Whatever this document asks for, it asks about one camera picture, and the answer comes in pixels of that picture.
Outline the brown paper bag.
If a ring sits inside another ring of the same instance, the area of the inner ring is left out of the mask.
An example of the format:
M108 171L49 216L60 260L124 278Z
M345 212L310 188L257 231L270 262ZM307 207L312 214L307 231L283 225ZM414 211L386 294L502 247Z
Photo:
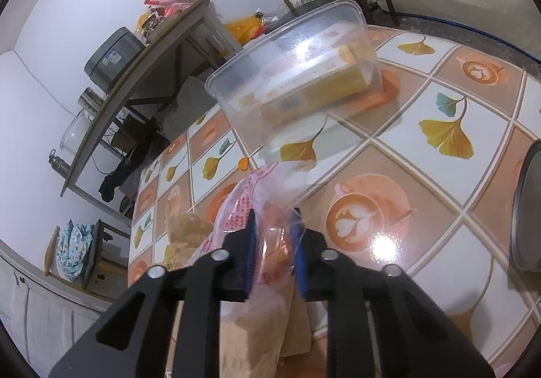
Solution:
M170 243L164 264L170 270L186 267L212 245L211 223L195 214L183 214L167 226ZM262 232L262 266L250 299L224 302L220 319L220 377L288 377L289 357L308 353L312 334L307 304L295 287L291 244L287 232Z

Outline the clear plastic container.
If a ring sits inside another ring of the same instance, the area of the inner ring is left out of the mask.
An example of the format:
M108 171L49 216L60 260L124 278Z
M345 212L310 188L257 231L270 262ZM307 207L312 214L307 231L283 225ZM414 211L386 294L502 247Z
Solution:
M230 125L264 160L298 160L302 145L326 141L318 158L354 143L337 122L383 94L380 65L360 7L337 0L259 37L214 72L205 89Z

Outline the yellow white medicine box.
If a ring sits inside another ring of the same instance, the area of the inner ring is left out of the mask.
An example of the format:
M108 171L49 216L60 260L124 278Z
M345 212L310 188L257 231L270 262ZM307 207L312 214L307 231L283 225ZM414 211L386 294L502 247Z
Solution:
M366 29L341 21L286 52L253 86L263 119L282 124L380 90L380 68Z

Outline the clear printed plastic bag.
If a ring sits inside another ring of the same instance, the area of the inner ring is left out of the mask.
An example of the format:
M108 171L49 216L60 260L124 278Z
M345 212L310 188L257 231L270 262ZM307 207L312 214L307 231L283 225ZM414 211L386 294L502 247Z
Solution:
M246 298L222 303L221 317L237 324L267 320L287 312L292 289L295 211L307 188L312 162L271 162L235 185L220 206L214 229L200 247L211 253L231 241L231 233L247 231L249 248L237 258Z

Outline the wooden chair with cushion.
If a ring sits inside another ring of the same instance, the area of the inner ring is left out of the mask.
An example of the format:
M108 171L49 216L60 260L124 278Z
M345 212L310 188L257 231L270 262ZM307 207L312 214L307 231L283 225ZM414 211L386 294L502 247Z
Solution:
M43 258L43 275L91 296L94 282L106 275L127 279L127 265L103 254L103 245L115 237L129 241L126 232L98 219L94 225L73 223L56 226Z

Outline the blue floral cushion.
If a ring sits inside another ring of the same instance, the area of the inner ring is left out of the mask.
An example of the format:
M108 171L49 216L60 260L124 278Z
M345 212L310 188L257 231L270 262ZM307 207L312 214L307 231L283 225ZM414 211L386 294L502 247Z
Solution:
M60 229L54 260L63 279L75 282L81 277L94 240L93 232L92 224L73 223L71 219Z

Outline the grey pan lid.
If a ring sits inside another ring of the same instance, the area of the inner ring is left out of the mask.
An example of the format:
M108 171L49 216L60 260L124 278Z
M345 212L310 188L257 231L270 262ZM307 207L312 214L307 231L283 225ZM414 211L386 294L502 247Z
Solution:
M541 156L540 140L529 147L514 192L511 254L522 271L540 272L541 258Z

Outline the steel water bottle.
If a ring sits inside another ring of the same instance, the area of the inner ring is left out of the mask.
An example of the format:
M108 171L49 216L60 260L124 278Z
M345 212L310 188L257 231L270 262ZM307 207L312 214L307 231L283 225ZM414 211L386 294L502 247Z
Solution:
M71 166L57 154L55 149L49 152L49 164L63 179L66 179L70 175Z

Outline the black clothes under table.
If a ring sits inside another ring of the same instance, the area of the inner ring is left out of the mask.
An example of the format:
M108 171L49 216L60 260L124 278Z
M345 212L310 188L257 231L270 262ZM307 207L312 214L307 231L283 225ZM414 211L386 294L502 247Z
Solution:
M134 199L143 168L150 165L169 144L170 141L157 131L148 131L143 140L120 161L116 169L104 177L98 189L102 200L112 201L117 188L124 196Z

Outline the clear bowl on table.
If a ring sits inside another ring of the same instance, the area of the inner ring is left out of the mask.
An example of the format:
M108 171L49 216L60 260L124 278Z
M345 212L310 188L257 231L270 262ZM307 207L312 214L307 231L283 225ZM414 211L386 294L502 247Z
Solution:
M61 150L75 155L90 126L91 120L89 114L86 110L80 110L62 135L60 141Z

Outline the black rice cooker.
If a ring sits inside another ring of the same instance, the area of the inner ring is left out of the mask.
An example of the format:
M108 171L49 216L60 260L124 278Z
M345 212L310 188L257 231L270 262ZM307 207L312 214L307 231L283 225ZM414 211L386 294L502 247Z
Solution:
M145 48L145 45L126 27L113 32L92 54L84 66L85 74L105 94L116 79Z

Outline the grey metal side table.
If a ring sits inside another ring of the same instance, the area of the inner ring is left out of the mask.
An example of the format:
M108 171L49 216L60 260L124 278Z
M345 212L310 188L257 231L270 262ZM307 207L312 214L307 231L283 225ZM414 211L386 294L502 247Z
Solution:
M209 33L221 42L228 55L235 56L242 51L241 44L210 10L210 2L211 0L197 0L189 8L166 19L152 34L152 41L127 66L91 122L74 155L70 171L64 178L62 191L77 188L79 176L120 109L161 60L189 37L193 29L205 25Z

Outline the yellow plastic bag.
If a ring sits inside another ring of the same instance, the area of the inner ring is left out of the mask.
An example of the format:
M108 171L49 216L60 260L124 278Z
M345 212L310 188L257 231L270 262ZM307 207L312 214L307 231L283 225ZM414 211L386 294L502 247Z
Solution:
M245 16L241 19L225 24L228 32L234 37L242 47L251 40L260 37L267 28L265 15L256 13L255 15Z

